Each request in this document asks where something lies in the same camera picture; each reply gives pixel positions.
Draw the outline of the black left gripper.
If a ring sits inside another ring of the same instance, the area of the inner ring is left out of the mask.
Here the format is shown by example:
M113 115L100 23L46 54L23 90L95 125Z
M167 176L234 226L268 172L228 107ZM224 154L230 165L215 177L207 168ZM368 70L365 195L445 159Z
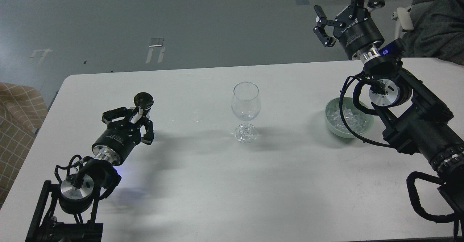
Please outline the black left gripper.
M153 122L148 117L141 117L136 123L138 127L135 126L130 122L134 112L134 108L119 107L102 114L101 121L107 125L107 129L92 145L96 158L109 161L113 166L120 166L139 143L153 143ZM145 133L141 137L142 126Z

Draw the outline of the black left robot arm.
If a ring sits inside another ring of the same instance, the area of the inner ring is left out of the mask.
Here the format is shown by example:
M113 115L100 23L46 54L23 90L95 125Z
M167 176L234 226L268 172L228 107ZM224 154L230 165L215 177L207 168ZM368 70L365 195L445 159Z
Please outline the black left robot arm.
M103 224L98 204L121 181L122 165L140 143L152 144L150 104L120 107L102 114L106 130L92 146L94 156L75 155L67 166L55 166L58 181L43 183L25 240L27 242L100 242Z

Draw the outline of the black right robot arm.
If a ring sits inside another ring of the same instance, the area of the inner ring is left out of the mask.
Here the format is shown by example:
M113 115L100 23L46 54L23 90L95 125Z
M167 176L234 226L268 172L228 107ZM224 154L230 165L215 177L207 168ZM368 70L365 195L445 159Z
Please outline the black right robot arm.
M367 139L347 130L364 143L393 148L398 153L422 154L436 176L414 171L406 180L413 210L425 220L453 223L452 237L419 238L419 242L463 241L463 139L449 126L453 113L421 80L403 68L404 42L395 39L386 46L384 37L371 18L370 10L385 6L385 0L351 0L335 20L327 18L321 6L313 31L325 47L339 42L350 60L360 60L362 71L346 78L340 91L339 105L345 93L357 81L353 104L364 114L380 117L385 126L386 143ZM429 214L420 203L416 180L437 184L437 190L452 208L451 214Z

